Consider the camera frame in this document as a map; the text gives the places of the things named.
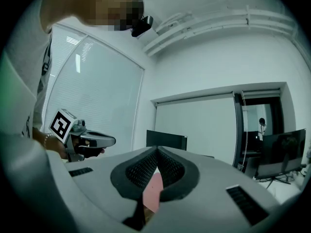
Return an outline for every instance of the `black mesh fabric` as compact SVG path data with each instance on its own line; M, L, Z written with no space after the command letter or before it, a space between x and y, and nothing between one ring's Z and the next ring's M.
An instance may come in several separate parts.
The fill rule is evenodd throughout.
M139 188L145 189L156 169L156 151L126 169L126 177Z
M185 174L184 166L162 151L157 151L157 167L162 176L163 187L168 187L180 180Z

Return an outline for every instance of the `red object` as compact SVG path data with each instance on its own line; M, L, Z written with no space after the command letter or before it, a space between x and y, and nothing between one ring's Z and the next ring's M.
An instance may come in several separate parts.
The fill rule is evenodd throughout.
M163 181L160 173L155 173L143 192L143 204L156 213L159 209L160 192L163 191Z

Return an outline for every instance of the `white curtain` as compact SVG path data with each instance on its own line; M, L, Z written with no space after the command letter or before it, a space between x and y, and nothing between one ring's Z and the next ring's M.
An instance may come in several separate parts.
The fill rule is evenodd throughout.
M155 130L187 136L187 151L233 164L237 122L232 94L161 103Z

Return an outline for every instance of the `black monitor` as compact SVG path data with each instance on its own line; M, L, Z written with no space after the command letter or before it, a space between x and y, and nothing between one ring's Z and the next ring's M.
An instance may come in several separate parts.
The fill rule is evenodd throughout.
M264 136L256 178L271 178L298 170L305 141L305 129Z
M187 137L147 130L146 147L165 146L187 151Z

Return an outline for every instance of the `window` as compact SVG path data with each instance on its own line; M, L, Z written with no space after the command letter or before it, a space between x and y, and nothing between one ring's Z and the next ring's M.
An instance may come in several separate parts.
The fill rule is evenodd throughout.
M50 94L52 92L53 85L57 78L59 71L61 70L64 62L68 59L71 52L74 48L79 44L79 42L83 39L85 34L71 30L67 27L54 25L53 26L53 38L52 38L52 67L51 73L47 88L47 95L44 101L43 110L42 110L42 122L44 125L45 120L45 112L47 109L48 101Z
M103 43L85 38L66 61L53 86L44 131L57 109L67 109L86 128L117 142L104 156L131 151L143 69Z

